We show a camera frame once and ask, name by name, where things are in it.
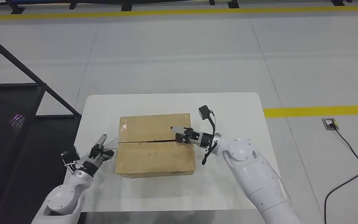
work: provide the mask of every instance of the cardboard box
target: cardboard box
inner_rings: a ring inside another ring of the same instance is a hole
[[[190,114],[120,118],[115,172],[128,178],[193,174],[194,147],[173,141],[175,125],[190,127]]]

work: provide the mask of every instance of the tabletop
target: tabletop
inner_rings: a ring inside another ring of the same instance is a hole
[[[260,98],[253,92],[218,94],[92,95],[84,107],[75,146],[80,157],[89,154],[102,134],[117,138],[122,116],[190,113],[195,130],[211,133],[198,108],[215,113],[216,132],[225,138],[250,138],[279,174]],[[103,163],[86,190],[83,212],[192,211],[253,209],[222,156],[201,161],[204,150],[195,146],[196,170],[189,176],[127,179],[114,173],[114,158]]]

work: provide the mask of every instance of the gray floor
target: gray floor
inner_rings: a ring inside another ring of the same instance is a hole
[[[0,43],[79,112],[93,94],[257,92],[264,108],[358,104],[358,13],[1,21]],[[0,82],[28,82],[0,58]],[[38,114],[67,113],[46,96]],[[358,150],[357,116],[335,117]],[[304,223],[358,162],[321,118],[267,119],[282,180]],[[353,181],[328,223],[356,223]],[[262,223],[257,211],[89,214],[88,223]]]

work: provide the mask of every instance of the yellow stripe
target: yellow stripe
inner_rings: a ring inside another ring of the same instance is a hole
[[[268,108],[264,109],[266,118],[292,116],[334,116],[358,115],[358,106],[317,106],[312,108]]]
[[[332,12],[358,11],[358,6],[319,6],[294,8],[211,8],[199,10],[153,10],[131,12],[79,12],[79,13],[52,13],[52,14],[24,14],[0,15],[0,20],[28,20],[50,18],[99,18],[121,16],[159,16],[159,15],[188,15],[188,14],[235,14],[235,13],[299,13],[299,12]]]

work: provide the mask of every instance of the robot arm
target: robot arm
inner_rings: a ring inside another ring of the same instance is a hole
[[[205,158],[210,153],[223,155],[237,183],[267,224],[301,224],[300,218],[281,190],[276,173],[249,139],[228,140],[222,138],[219,133],[213,136],[191,128],[171,129],[176,133],[177,142],[185,139],[185,143],[193,143],[201,148],[209,147],[205,151]]]
[[[112,150],[105,151],[104,149],[103,144],[106,138],[107,135],[102,135],[82,166],[79,169],[75,167],[72,175],[50,192],[32,220],[32,224],[76,224],[78,222],[84,204],[83,192],[90,187],[94,174],[103,162],[114,155]]]

